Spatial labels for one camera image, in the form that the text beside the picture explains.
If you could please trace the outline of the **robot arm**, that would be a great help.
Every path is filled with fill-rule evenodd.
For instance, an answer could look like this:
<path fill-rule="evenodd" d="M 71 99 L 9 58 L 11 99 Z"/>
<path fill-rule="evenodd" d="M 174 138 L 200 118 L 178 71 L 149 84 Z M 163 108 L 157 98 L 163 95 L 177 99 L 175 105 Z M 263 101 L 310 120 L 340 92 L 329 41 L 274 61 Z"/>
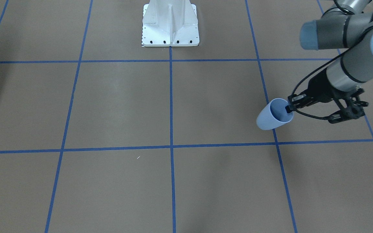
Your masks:
<path fill-rule="evenodd" d="M 305 23 L 300 45 L 305 50 L 345 49 L 345 52 L 305 77 L 308 87 L 288 97 L 288 113 L 318 102 L 334 101 L 339 110 L 328 118 L 358 118 L 367 102 L 361 85 L 373 79 L 373 12 L 368 0 L 336 0 L 320 19 Z"/>

